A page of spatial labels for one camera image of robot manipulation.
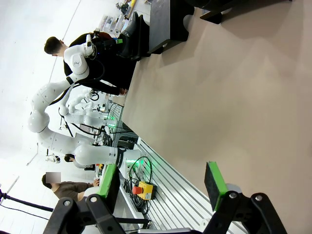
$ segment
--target dark hair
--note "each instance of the dark hair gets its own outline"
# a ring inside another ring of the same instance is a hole
[[[46,183],[45,181],[46,181],[46,176],[45,176],[45,174],[44,174],[43,177],[42,177],[42,183],[43,183],[43,185],[44,185],[45,187],[49,188],[49,189],[52,189],[52,185],[51,185],[50,183]]]
[[[62,47],[62,43],[56,37],[50,37],[44,46],[44,51],[47,54],[57,54]]]
[[[64,160],[65,160],[66,162],[70,162],[70,160],[69,160],[70,158],[75,159],[75,156],[72,155],[72,154],[66,154],[65,157],[64,157]]]

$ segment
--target green label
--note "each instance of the green label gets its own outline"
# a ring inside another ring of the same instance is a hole
[[[116,44],[121,44],[122,43],[122,39],[117,39],[116,40]]]

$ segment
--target tabletop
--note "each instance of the tabletop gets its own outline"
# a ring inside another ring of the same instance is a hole
[[[187,42],[142,59],[122,120],[201,191],[216,161],[244,195],[266,193],[289,233],[309,233],[312,2],[240,10],[221,25],[197,10]]]

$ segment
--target screw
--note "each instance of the screw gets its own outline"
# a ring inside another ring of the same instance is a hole
[[[261,201],[261,200],[262,200],[262,196],[258,195],[258,196],[255,197],[255,199],[256,199],[257,201]]]
[[[96,202],[97,201],[97,198],[95,196],[93,196],[92,198],[90,198],[90,201],[91,202]]]
[[[237,194],[236,194],[236,193],[231,193],[231,194],[230,194],[230,198],[233,199],[233,198],[236,198],[236,197],[237,197]]]
[[[70,201],[64,201],[64,206],[69,206]]]

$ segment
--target man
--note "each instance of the man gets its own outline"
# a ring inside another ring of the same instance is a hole
[[[73,41],[69,47],[74,45],[80,45],[86,42],[86,36],[88,34],[83,34]],[[107,33],[100,33],[100,38],[92,39],[93,42],[99,40],[110,40],[111,36]],[[57,39],[56,37],[50,37],[44,47],[44,51],[47,54],[52,56],[64,57],[64,51],[68,48],[62,40]],[[128,92],[133,71],[136,66],[135,61],[130,61],[127,58],[121,58],[116,55],[114,52],[107,51],[104,56],[97,56],[97,59],[91,60],[86,58],[88,63],[90,74],[86,79],[80,80],[77,83],[82,84],[86,87],[93,88],[94,90],[99,90],[107,94],[113,95],[125,95]],[[105,73],[102,80],[105,80],[112,85],[109,86],[103,82],[96,80],[92,81],[101,76],[103,73],[103,66],[99,63],[101,62],[104,65]],[[64,72],[66,76],[72,73],[72,70],[66,62],[64,62]]]
[[[74,201],[83,199],[84,192],[91,187],[99,185],[99,179],[94,180],[93,184],[82,182],[60,182],[60,177],[54,176],[56,173],[47,172],[42,177],[42,183],[45,187],[51,189],[59,198],[70,197]]]
[[[74,165],[75,165],[77,168],[84,169],[85,171],[94,171],[94,170],[95,170],[95,165],[94,165],[94,164],[92,164],[92,165],[81,165],[81,164],[77,163],[77,161],[76,161],[76,159],[75,159],[75,156],[72,155],[72,154],[67,154],[67,155],[65,155],[64,160],[65,160],[66,162],[73,162]]]

